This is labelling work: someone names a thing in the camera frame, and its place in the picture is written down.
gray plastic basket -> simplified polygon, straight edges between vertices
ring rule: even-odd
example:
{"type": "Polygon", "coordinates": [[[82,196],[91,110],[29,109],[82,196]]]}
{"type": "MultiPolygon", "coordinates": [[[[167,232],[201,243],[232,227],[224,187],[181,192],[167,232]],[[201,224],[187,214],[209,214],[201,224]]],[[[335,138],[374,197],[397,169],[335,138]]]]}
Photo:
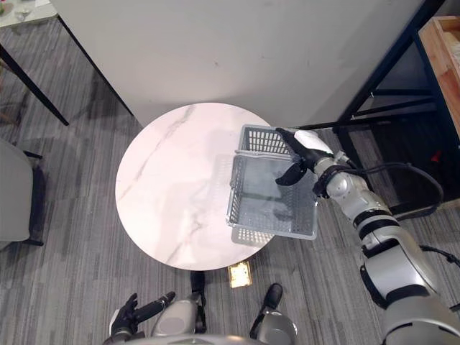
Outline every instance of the gray plastic basket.
{"type": "Polygon", "coordinates": [[[316,238],[315,175],[308,172],[293,186],[275,182],[291,165],[289,152],[274,127],[243,126],[227,210],[227,222],[236,230],[234,242],[268,242],[271,236],[263,237],[263,233],[316,238]]]}

white wall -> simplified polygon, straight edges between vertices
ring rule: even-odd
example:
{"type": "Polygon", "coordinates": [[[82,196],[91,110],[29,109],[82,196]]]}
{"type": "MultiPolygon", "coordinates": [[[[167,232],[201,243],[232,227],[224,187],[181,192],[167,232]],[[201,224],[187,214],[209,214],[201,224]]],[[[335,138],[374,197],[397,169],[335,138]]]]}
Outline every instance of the white wall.
{"type": "Polygon", "coordinates": [[[53,0],[142,125],[221,101],[273,125],[338,119],[421,0],[53,0]]]}

striped carpet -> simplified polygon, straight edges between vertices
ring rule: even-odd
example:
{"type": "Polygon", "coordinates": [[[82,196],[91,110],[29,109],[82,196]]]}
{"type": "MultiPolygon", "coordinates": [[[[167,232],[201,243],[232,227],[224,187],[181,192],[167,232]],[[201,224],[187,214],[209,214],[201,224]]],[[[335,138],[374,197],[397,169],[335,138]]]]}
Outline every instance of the striped carpet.
{"type": "MultiPolygon", "coordinates": [[[[70,122],[64,127],[2,72],[0,111],[20,125],[0,122],[0,137],[44,156],[47,192],[44,247],[11,244],[0,252],[0,344],[99,345],[111,314],[131,293],[147,303],[169,290],[185,297],[190,289],[188,273],[141,252],[116,213],[116,169],[141,127],[57,20],[3,29],[0,41],[70,122]]],[[[339,148],[330,130],[321,135],[339,148]]],[[[354,140],[378,162],[369,133],[354,140]]],[[[380,344],[382,311],[360,280],[359,238],[331,202],[320,207],[315,241],[276,237],[249,260],[252,286],[232,290],[226,270],[207,273],[210,333],[246,336],[265,290],[280,282],[280,310],[298,325],[299,344],[380,344]]],[[[459,203],[404,225],[420,243],[460,254],[459,203]]],[[[435,255],[430,260],[443,299],[460,300],[460,272],[435,255]]],[[[153,322],[141,329],[148,332],[153,322]]]]}

black cable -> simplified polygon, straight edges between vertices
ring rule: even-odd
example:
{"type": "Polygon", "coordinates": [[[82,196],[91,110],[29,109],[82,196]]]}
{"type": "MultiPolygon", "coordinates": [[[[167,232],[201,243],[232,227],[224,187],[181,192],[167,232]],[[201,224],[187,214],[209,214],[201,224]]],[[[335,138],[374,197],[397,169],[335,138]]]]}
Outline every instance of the black cable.
{"type": "Polygon", "coordinates": [[[438,181],[436,181],[430,174],[428,174],[426,171],[423,171],[419,169],[418,167],[414,167],[410,163],[401,163],[401,162],[391,162],[391,163],[384,163],[382,165],[378,165],[376,167],[371,167],[369,169],[350,169],[350,170],[343,170],[345,173],[353,173],[357,175],[371,175],[375,173],[379,173],[383,170],[387,169],[401,169],[401,170],[409,170],[414,173],[419,174],[420,176],[423,176],[426,180],[431,182],[435,187],[438,192],[438,201],[434,203],[432,206],[428,208],[424,208],[423,210],[419,211],[414,211],[405,214],[404,216],[401,217],[396,217],[398,221],[403,221],[405,219],[412,219],[416,217],[424,217],[424,216],[429,216],[433,212],[436,211],[436,209],[442,204],[443,199],[444,199],[444,191],[442,186],[439,184],[438,181]]]}
{"type": "MultiPolygon", "coordinates": [[[[441,249],[431,247],[431,246],[425,246],[425,245],[420,245],[420,249],[422,249],[423,252],[434,252],[434,253],[443,255],[446,258],[447,262],[451,264],[455,264],[457,265],[457,267],[460,268],[460,259],[456,257],[455,255],[453,255],[452,253],[448,253],[441,249]]],[[[454,313],[457,311],[460,311],[460,303],[457,303],[456,305],[451,306],[449,309],[453,311],[454,313]]]]}

small gold object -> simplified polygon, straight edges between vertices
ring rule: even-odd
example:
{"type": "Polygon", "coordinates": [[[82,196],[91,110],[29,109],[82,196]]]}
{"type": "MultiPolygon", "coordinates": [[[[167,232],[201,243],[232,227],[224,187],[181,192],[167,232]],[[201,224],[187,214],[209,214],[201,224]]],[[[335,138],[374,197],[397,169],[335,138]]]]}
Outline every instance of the small gold object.
{"type": "Polygon", "coordinates": [[[252,285],[251,268],[248,261],[229,266],[230,287],[232,289],[240,286],[252,285]]]}

